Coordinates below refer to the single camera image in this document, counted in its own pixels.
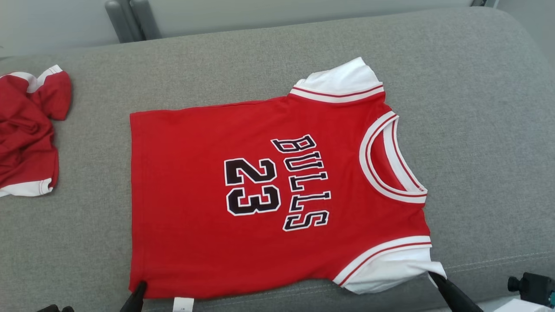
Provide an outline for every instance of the black device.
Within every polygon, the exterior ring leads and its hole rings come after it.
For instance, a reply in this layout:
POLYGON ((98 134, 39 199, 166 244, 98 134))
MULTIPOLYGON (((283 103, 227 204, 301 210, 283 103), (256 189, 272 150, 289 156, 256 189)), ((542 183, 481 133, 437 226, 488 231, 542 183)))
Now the black device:
POLYGON ((541 304, 553 308, 555 306, 555 281, 551 278, 534 273, 524 272, 522 279, 509 277, 509 291, 518 291, 521 300, 541 304))
POLYGON ((430 272, 443 299, 453 312, 483 312, 462 290, 443 276, 430 272))
POLYGON ((62 309, 62 311, 60 311, 60 309, 58 309, 57 305, 52 304, 52 305, 49 305, 46 308, 44 308, 44 309, 42 309, 38 312, 75 312, 75 311, 70 306, 66 306, 65 308, 62 309))
POLYGON ((147 282, 141 281, 119 312, 141 312, 143 310, 143 299, 146 291, 147 282))

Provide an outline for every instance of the bulls jersey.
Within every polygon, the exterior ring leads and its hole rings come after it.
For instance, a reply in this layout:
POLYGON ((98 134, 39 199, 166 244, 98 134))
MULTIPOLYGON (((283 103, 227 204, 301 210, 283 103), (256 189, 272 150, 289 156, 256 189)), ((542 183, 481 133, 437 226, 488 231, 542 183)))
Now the bulls jersey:
POLYGON ((211 298, 320 278, 369 293, 445 275, 384 100, 357 58, 280 98, 131 114, 130 289, 211 298))

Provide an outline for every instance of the white label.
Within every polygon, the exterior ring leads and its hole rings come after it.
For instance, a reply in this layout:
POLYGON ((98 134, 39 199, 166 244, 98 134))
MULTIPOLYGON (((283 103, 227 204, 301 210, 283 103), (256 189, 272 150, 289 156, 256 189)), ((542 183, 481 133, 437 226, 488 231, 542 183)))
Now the white label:
POLYGON ((194 303, 195 299, 193 298, 175 297, 173 312, 193 312, 194 303))

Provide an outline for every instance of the gray fabric cushion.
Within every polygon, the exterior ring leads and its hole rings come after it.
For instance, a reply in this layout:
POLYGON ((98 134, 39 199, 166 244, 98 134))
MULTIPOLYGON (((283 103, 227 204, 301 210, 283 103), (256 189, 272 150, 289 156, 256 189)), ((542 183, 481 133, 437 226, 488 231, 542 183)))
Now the gray fabric cushion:
MULTIPOLYGON (((432 257, 476 301, 510 275, 555 277, 555 75, 508 15, 444 9, 215 33, 9 58, 0 72, 59 64, 73 105, 55 122, 54 192, 0 199, 0 303, 116 311, 129 291, 129 113, 286 94, 362 56, 401 116, 400 147, 430 190, 432 257)), ((196 303, 196 311, 416 311, 444 305, 426 277, 374 295, 329 281, 196 303)), ((170 300, 143 311, 170 311, 170 300)))

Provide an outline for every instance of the basketball jersey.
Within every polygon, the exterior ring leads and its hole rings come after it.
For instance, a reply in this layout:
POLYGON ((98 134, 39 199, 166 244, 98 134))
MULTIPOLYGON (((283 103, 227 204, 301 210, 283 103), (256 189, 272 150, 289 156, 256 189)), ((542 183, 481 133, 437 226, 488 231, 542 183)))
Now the basketball jersey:
POLYGON ((137 112, 130 289, 211 298, 303 279, 355 293, 427 271, 427 190, 361 58, 284 97, 137 112))
POLYGON ((50 119, 65 120, 69 75, 55 65, 39 77, 0 76, 0 197, 40 196, 58 181, 58 150, 50 119))

